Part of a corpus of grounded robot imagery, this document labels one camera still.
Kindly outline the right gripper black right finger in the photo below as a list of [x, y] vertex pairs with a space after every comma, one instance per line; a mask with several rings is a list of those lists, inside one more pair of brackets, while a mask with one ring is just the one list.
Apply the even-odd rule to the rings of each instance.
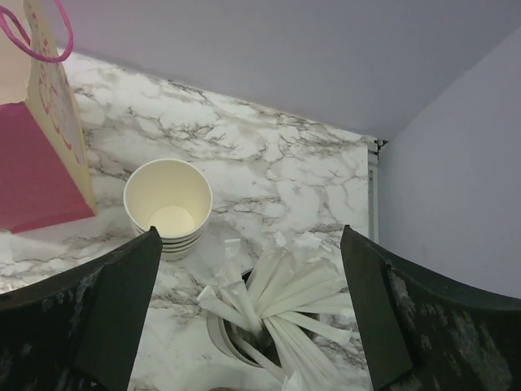
[[412, 369], [393, 308], [386, 264], [374, 242], [345, 226], [340, 242], [344, 273], [374, 390], [389, 390]]

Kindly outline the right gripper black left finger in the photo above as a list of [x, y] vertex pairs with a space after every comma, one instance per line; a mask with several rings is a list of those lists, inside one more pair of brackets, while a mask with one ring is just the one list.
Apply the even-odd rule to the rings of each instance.
[[110, 252], [74, 367], [102, 390], [126, 390], [160, 264], [162, 241], [149, 231]]

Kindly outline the pink and cream paper bag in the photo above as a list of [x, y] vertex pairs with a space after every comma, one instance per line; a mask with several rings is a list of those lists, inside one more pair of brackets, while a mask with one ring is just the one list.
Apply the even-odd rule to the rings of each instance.
[[1, 229], [93, 217], [77, 100], [39, 1], [1, 3]]

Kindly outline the stack of paper cups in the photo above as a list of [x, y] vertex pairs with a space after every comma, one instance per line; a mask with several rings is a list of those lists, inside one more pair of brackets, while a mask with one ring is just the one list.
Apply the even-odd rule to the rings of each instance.
[[123, 203], [134, 235], [154, 227], [162, 241], [161, 258], [177, 261], [202, 239], [212, 212], [213, 193], [196, 167], [164, 158], [150, 161], [130, 175]]

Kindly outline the bundle of wrapped straws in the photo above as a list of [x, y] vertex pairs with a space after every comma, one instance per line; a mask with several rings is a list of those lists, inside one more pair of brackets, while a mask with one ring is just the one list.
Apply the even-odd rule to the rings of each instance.
[[[224, 248], [225, 258], [217, 272], [225, 266], [242, 272], [240, 239], [226, 240]], [[274, 366], [263, 361], [260, 367], [285, 390], [330, 390], [339, 377], [333, 362], [315, 342], [321, 336], [342, 345], [352, 335], [320, 320], [324, 314], [345, 314], [349, 303], [344, 291], [347, 283], [329, 253], [322, 240], [310, 232], [290, 239], [277, 232], [247, 272], [247, 290], [273, 337], [281, 363]]]

